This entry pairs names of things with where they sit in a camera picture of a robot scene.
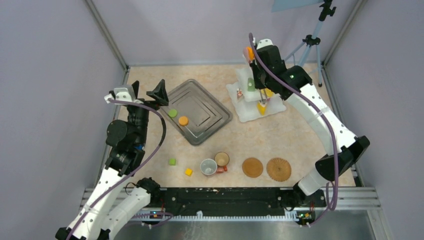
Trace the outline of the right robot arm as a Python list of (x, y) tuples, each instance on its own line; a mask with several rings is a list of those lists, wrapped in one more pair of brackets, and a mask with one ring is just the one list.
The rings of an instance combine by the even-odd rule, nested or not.
[(293, 186), (293, 200), (307, 206), (314, 193), (333, 184), (336, 197), (339, 177), (359, 160), (370, 146), (369, 139), (350, 131), (322, 100), (310, 75), (299, 65), (287, 67), (270, 39), (256, 41), (249, 35), (247, 55), (253, 78), (259, 87), (271, 90), (294, 107), (306, 120), (324, 146), (326, 154), (312, 170)]

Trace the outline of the yellow cheese cake wedge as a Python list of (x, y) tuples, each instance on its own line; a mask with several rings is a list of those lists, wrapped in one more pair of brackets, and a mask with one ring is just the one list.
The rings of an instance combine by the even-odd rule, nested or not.
[(268, 106), (268, 101), (267, 100), (260, 100), (257, 102), (257, 110), (259, 112), (259, 114), (261, 116), (264, 116), (267, 112), (267, 106)]

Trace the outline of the orange flower cookie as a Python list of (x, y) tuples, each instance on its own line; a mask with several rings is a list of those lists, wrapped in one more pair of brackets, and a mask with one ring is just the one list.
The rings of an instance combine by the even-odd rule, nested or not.
[(245, 48), (244, 56), (249, 63), (253, 62), (253, 60), (255, 59), (255, 55), (251, 47)]

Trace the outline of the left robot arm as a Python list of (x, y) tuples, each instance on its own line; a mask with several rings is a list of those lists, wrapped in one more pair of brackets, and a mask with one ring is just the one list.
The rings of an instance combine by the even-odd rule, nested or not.
[[(105, 143), (111, 150), (98, 182), (76, 218), (59, 228), (55, 239), (112, 240), (139, 210), (160, 202), (160, 185), (145, 177), (135, 184), (124, 201), (113, 207), (121, 190), (153, 158), (166, 138), (166, 122), (159, 113), (160, 107), (169, 105), (166, 81), (161, 79), (153, 90), (146, 92), (150, 100), (138, 97), (139, 85), (135, 81), (118, 86), (104, 97), (108, 104), (125, 107), (127, 120), (116, 119), (108, 125)], [(159, 117), (162, 132), (158, 145), (145, 156), (150, 113)]]

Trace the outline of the orange bear cookie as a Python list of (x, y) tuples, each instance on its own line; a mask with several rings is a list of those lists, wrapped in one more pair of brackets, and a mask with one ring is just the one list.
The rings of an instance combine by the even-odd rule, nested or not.
[(263, 89), (262, 92), (267, 98), (271, 98), (274, 95), (274, 93), (268, 88)]

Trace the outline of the green cake cube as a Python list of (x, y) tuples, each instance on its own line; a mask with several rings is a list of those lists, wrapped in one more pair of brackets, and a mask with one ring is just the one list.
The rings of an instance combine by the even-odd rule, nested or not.
[(247, 80), (247, 91), (248, 92), (255, 92), (256, 91), (255, 81), (251, 77), (249, 77), (248, 80)]

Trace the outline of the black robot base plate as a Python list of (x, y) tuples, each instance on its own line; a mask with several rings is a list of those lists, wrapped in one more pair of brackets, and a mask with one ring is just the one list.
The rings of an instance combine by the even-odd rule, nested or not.
[(169, 187), (161, 189), (149, 204), (181, 217), (195, 216), (198, 211), (206, 217), (283, 216), (289, 210), (326, 206), (323, 190), (305, 196), (280, 187)]

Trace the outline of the white strawberry cake slice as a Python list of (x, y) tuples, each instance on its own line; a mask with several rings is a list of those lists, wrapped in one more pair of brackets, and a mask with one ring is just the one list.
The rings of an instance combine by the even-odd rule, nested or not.
[(243, 97), (244, 97), (244, 94), (243, 94), (242, 90), (241, 90), (240, 88), (238, 88), (238, 89), (236, 90), (236, 98), (237, 98), (237, 100), (240, 100), (240, 99), (242, 99)]

